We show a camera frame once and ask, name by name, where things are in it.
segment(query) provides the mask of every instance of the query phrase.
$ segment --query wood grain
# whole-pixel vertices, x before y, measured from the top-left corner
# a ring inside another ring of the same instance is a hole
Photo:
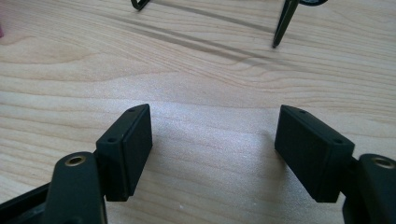
[[[2,0],[0,203],[50,181],[125,109],[151,105],[154,147],[110,223],[342,223],[275,154],[280,105],[396,159],[396,2]]]

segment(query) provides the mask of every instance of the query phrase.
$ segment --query tabletop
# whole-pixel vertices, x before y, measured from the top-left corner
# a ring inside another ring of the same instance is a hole
[[[279,47],[280,0],[2,0],[0,203],[95,151],[149,104],[153,148],[109,223],[343,223],[276,154],[281,105],[396,159],[396,2],[299,5]]]

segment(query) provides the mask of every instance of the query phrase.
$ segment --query wooden table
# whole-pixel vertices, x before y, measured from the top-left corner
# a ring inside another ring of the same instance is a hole
[[[281,105],[396,159],[396,2],[2,0],[0,203],[95,150],[127,108],[151,106],[154,147],[110,223],[343,223],[274,151]]]

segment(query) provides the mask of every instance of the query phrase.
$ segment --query screw hole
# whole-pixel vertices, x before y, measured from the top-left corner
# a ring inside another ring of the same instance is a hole
[[[76,156],[76,157],[72,157],[69,160],[67,160],[65,162],[66,166],[77,166],[82,164],[85,161],[85,157],[84,156]]]
[[[115,141],[117,141],[117,138],[109,138],[109,139],[107,139],[107,142],[110,142],[110,143],[115,142]]]
[[[380,166],[382,168],[386,168],[386,169],[394,169],[395,168],[395,164],[393,164],[392,162],[379,158],[379,157],[375,157],[373,158],[373,162],[377,165]]]
[[[343,141],[341,141],[341,140],[338,139],[338,138],[333,139],[333,141],[334,141],[334,143],[336,143],[336,144],[343,144]]]

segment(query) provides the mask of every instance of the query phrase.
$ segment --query light wood surface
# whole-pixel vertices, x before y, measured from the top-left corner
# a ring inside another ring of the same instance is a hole
[[[110,223],[343,223],[274,151],[279,107],[306,109],[396,159],[396,2],[1,0],[0,203],[50,181],[128,107],[154,147]]]

